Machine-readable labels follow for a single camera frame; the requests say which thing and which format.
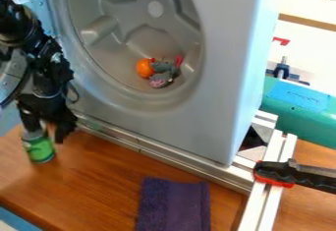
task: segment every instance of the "purple cloth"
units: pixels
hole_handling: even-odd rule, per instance
[[[143,180],[137,231],[210,231],[210,200],[205,183]]]

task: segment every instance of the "teal box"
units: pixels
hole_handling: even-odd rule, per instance
[[[285,134],[336,148],[336,97],[266,77],[260,110],[278,115]]]

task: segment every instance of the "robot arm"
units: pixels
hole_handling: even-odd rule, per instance
[[[41,22],[28,8],[12,0],[0,0],[0,45],[7,47],[0,60],[9,60],[13,50],[19,49],[28,62],[20,84],[0,103],[1,107],[16,99],[27,131],[39,130],[43,119],[56,125],[55,141],[62,143],[75,130],[77,117],[66,105],[74,72],[61,46],[44,33]],[[21,93],[30,77],[32,94]]]

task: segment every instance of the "orange ball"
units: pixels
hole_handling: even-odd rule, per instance
[[[142,78],[149,78],[154,74],[153,69],[150,67],[150,59],[142,58],[138,60],[137,73]]]

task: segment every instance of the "washing machine drum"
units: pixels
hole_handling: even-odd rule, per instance
[[[87,118],[230,164],[260,104],[276,21],[267,0],[50,0]],[[167,87],[140,58],[182,56]]]

